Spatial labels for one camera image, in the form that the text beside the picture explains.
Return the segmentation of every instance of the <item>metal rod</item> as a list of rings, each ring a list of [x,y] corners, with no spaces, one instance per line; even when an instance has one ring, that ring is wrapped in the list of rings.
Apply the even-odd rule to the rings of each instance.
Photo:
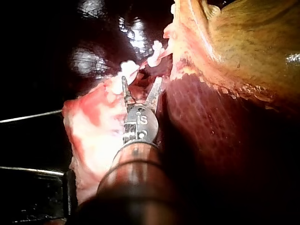
[[[0,169],[6,169],[6,170],[19,170],[19,171],[28,171],[28,172],[35,172],[35,173],[43,173],[43,174],[49,174],[49,175],[58,175],[63,176],[63,172],[58,171],[49,171],[49,170],[37,170],[37,169],[29,169],[29,168],[20,168],[20,167],[7,167],[7,166],[0,166]]]
[[[12,121],[25,120],[25,119],[30,119],[30,118],[39,117],[39,116],[47,116],[47,115],[52,115],[52,114],[56,114],[56,113],[61,113],[61,111],[62,110],[60,109],[60,110],[45,112],[45,113],[36,114],[36,115],[22,116],[22,117],[17,117],[17,118],[13,118],[13,119],[7,119],[7,120],[0,120],[0,123],[8,123],[8,122],[12,122]]]

